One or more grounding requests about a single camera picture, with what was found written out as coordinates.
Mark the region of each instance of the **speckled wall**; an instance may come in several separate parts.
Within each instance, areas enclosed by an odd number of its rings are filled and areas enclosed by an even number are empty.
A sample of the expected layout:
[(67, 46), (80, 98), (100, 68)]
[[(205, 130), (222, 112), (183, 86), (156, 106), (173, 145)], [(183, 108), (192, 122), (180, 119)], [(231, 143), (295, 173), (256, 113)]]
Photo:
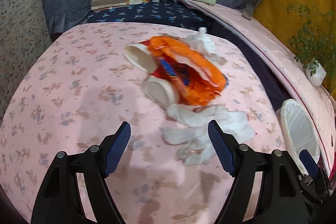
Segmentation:
[(50, 44), (42, 0), (0, 0), (0, 122), (21, 80)]

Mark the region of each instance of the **orange bag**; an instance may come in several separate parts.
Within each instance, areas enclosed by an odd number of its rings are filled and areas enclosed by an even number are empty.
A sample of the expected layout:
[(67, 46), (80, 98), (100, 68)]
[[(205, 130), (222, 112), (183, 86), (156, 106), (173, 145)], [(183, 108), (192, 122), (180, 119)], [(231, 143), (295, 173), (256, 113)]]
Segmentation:
[(190, 105), (207, 105), (226, 86), (226, 78), (219, 69), (182, 42), (152, 37), (148, 50), (159, 59), (168, 79)]

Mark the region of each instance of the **metal bolt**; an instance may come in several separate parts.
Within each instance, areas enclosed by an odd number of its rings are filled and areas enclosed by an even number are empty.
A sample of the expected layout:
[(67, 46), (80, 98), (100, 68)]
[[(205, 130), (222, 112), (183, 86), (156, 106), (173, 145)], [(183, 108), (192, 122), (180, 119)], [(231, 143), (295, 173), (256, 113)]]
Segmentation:
[(241, 144), (239, 146), (239, 149), (242, 150), (242, 151), (247, 151), (247, 150), (249, 150), (249, 147), (246, 144)]
[(90, 147), (90, 151), (93, 152), (93, 153), (97, 152), (98, 150), (99, 150), (98, 145), (93, 145), (93, 146)]
[(63, 151), (57, 153), (57, 158), (63, 158), (65, 153)]
[(282, 152), (278, 149), (274, 150), (274, 155), (280, 157), (282, 155)]

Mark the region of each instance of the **blue gripper pad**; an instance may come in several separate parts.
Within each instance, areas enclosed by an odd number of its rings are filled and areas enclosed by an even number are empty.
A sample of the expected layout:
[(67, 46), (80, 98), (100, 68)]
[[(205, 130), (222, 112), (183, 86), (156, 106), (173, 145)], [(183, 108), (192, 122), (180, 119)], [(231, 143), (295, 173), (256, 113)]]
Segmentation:
[(309, 154), (307, 149), (304, 149), (300, 152), (299, 159), (301, 160), (302, 164), (306, 168), (308, 174), (312, 178), (316, 178), (317, 174), (319, 173), (319, 167), (315, 163), (314, 159)]
[(121, 127), (116, 132), (118, 135), (111, 146), (109, 152), (106, 154), (105, 161), (105, 175), (108, 177), (111, 173), (113, 173), (123, 155), (125, 148), (128, 144), (128, 141), (131, 137), (131, 126), (129, 123), (124, 122), (124, 126)]
[(221, 136), (223, 132), (219, 128), (217, 129), (214, 121), (211, 121), (208, 125), (208, 134), (223, 169), (233, 175), (236, 171), (233, 154)]

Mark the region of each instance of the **glass vase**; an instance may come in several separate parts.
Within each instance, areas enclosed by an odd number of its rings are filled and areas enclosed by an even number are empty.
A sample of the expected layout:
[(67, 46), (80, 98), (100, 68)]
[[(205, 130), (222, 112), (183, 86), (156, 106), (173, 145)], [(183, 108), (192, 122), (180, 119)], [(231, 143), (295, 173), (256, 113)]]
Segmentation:
[(251, 20), (255, 8), (259, 5), (260, 2), (261, 0), (247, 0), (246, 7), (244, 8), (243, 14), (241, 16), (247, 20)]

